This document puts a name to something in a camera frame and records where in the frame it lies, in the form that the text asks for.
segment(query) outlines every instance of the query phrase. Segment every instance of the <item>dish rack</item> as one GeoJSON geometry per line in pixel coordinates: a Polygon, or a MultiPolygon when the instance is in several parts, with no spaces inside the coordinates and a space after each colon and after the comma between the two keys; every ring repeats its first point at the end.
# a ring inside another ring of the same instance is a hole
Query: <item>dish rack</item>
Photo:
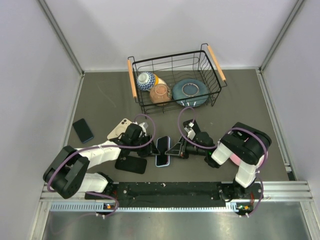
{"type": "Polygon", "coordinates": [[[165,111],[183,108],[184,106],[187,107],[188,100],[203,96],[208,96],[204,104],[211,104],[211,106],[213,106],[221,89],[227,86],[226,77],[220,68],[212,48],[207,43],[203,43],[200,50],[197,51],[183,52],[139,61],[136,61],[134,56],[130,56],[128,57],[127,64],[133,98],[135,102],[140,105],[141,111],[144,114],[164,113],[165,111]],[[223,82],[223,86],[217,77],[216,71],[214,70],[206,51],[203,50],[204,46],[207,47],[223,82]],[[142,91],[138,88],[137,79],[138,75],[142,72],[154,73],[164,80],[171,90],[176,83],[183,79],[197,79],[205,84],[208,93],[181,99],[172,99],[163,102],[164,105],[160,106],[158,103],[152,103],[148,91],[142,91]]]}

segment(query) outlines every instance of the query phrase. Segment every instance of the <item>phone case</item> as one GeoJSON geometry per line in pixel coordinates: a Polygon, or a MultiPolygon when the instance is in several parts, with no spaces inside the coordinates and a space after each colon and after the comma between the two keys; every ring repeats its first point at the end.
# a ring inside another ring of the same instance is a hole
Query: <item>phone case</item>
{"type": "MultiPolygon", "coordinates": [[[[169,137],[169,136],[167,136],[168,137],[168,150],[170,149],[170,147],[171,147],[171,138],[169,137]]],[[[161,139],[161,137],[159,137],[157,140],[156,140],[156,146],[158,146],[158,140],[159,139],[161,139]]],[[[168,156],[168,163],[167,164],[165,164],[165,165],[161,165],[161,166],[158,166],[157,165],[157,155],[155,156],[155,166],[157,167],[157,168],[161,168],[161,167],[167,167],[167,166],[169,166],[170,165],[170,156],[168,156]]]]}
{"type": "Polygon", "coordinates": [[[124,133],[127,130],[130,124],[132,124],[132,122],[129,119],[122,119],[121,122],[109,133],[107,138],[110,140],[119,137],[120,134],[124,133]]]}

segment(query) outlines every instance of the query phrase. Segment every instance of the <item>wall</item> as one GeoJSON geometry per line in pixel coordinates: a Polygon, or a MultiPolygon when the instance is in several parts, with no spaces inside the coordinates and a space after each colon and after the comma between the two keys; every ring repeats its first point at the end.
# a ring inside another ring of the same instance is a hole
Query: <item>wall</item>
{"type": "Polygon", "coordinates": [[[225,68],[260,66],[296,0],[46,0],[82,68],[200,49],[225,68]]]}
{"type": "Polygon", "coordinates": [[[0,239],[23,240],[80,79],[37,1],[0,5],[0,239]]]}
{"type": "Polygon", "coordinates": [[[265,78],[291,153],[295,173],[309,182],[320,209],[320,1],[307,0],[265,78]]]}

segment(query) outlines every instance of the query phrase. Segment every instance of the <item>black smartphone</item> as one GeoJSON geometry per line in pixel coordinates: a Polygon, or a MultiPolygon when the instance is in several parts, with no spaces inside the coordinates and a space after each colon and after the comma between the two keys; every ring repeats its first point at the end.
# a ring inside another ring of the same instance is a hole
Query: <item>black smartphone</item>
{"type": "Polygon", "coordinates": [[[165,152],[170,149],[171,139],[168,136],[159,137],[156,141],[156,148],[159,150],[160,155],[155,156],[155,166],[165,167],[170,164],[170,156],[165,155],[165,152]]]}
{"type": "Polygon", "coordinates": [[[83,144],[94,138],[86,120],[83,118],[74,122],[72,126],[83,144]]]}

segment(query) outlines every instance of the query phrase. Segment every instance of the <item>metal floor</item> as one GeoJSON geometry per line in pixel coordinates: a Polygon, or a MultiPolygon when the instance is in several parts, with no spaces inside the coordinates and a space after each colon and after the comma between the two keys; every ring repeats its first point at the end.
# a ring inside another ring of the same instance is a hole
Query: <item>metal floor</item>
{"type": "Polygon", "coordinates": [[[249,219],[233,212],[119,212],[74,221],[81,215],[50,212],[42,240],[311,240],[299,202],[263,202],[249,219]]]}
{"type": "MultiPolygon", "coordinates": [[[[268,152],[268,162],[261,171],[261,178],[263,181],[288,181],[256,71],[225,70],[224,74],[228,86],[222,89],[215,105],[196,108],[196,121],[200,129],[208,132],[215,143],[236,122],[266,132],[273,143],[268,152]]],[[[171,145],[179,140],[179,112],[180,109],[176,109],[150,115],[156,123],[155,139],[170,136],[171,145]]],[[[94,134],[94,139],[82,144],[72,128],[68,144],[74,148],[101,144],[123,118],[133,120],[140,113],[140,106],[132,97],[128,72],[86,73],[73,121],[84,118],[94,134]]],[[[182,121],[192,117],[192,111],[186,111],[182,121]]],[[[149,124],[148,132],[152,131],[152,125],[149,124]]],[[[141,175],[115,169],[115,161],[105,162],[88,172],[104,172],[116,182],[232,181],[237,172],[237,167],[230,161],[219,169],[211,168],[205,163],[203,156],[191,155],[189,159],[171,158],[171,164],[167,167],[156,167],[154,157],[147,160],[147,169],[141,175]]]]}

